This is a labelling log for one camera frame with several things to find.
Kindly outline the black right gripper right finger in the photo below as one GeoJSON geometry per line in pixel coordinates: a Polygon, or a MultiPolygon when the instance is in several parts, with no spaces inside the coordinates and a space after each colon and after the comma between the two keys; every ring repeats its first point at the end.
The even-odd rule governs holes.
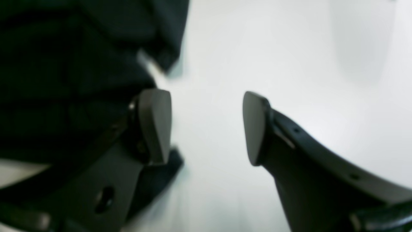
{"type": "Polygon", "coordinates": [[[243,124],[249,161],[274,178],[292,232],[410,232],[412,192],[324,147],[247,91],[243,124]]]}

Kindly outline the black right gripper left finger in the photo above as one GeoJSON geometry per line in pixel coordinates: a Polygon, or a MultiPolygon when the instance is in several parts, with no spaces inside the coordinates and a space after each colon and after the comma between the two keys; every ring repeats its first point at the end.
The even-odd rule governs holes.
{"type": "Polygon", "coordinates": [[[184,164],[169,91],[146,89],[83,154],[1,189],[1,223],[25,232],[120,232],[184,164]]]}

